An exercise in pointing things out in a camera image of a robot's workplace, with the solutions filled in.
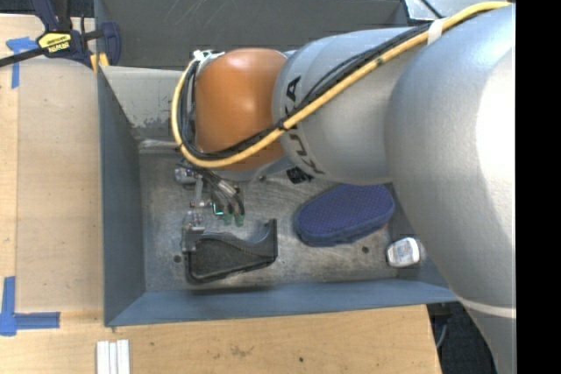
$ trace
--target cardboard surface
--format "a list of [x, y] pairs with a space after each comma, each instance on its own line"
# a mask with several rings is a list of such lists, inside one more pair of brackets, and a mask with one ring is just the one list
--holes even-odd
[[[44, 31], [34, 16], [0, 20], [2, 43], [35, 39]], [[93, 20], [86, 21], [86, 28], [93, 29]], [[18, 96], [18, 129], [7, 132], [17, 133], [23, 143], [18, 145], [18, 187], [10, 189], [17, 194], [17, 237], [12, 231], [2, 239], [17, 239], [16, 311], [100, 307], [96, 79], [92, 70], [70, 60], [39, 56], [19, 64], [17, 89], [11, 89], [12, 67], [1, 72], [3, 89], [10, 91], [12, 101]], [[3, 148], [13, 155], [17, 143], [8, 148], [9, 142]], [[10, 170], [5, 182], [15, 185], [14, 168]], [[13, 198], [8, 201], [15, 204]]]
[[104, 328], [96, 311], [0, 341], [0, 373], [95, 372], [96, 343], [128, 339], [131, 372], [441, 374], [424, 306]]

